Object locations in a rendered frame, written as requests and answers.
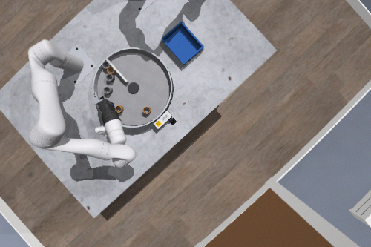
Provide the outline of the blue open-top crate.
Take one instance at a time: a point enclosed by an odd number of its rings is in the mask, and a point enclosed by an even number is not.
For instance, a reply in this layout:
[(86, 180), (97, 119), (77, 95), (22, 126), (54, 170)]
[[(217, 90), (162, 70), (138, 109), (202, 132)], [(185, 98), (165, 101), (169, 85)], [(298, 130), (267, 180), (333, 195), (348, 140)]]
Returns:
[(183, 22), (180, 22), (161, 39), (184, 65), (204, 48)]

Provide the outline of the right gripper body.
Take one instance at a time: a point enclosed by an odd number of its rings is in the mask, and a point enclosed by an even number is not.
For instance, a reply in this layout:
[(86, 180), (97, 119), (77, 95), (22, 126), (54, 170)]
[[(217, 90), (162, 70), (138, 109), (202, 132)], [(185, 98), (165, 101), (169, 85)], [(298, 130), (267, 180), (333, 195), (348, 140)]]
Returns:
[(97, 134), (108, 136), (107, 134), (116, 129), (123, 129), (121, 119), (119, 118), (117, 111), (115, 111), (113, 102), (103, 99), (98, 103), (98, 105), (102, 112), (102, 121), (104, 123), (104, 127), (95, 128)]

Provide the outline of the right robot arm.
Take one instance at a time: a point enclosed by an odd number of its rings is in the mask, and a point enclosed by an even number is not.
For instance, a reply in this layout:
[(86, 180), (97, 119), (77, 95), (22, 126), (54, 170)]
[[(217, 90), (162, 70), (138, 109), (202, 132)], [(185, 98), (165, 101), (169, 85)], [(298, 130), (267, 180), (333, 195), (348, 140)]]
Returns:
[(116, 129), (108, 134), (110, 143), (99, 139), (72, 139), (63, 136), (66, 124), (60, 106), (57, 80), (52, 73), (45, 70), (45, 65), (50, 63), (54, 67), (79, 73), (84, 67), (79, 57), (44, 39), (29, 49), (28, 58), (31, 91), (33, 98), (39, 103), (39, 119), (29, 134), (33, 145), (46, 150), (83, 154), (103, 160), (112, 159), (118, 168), (124, 168), (135, 159), (135, 150), (125, 145), (123, 129)]

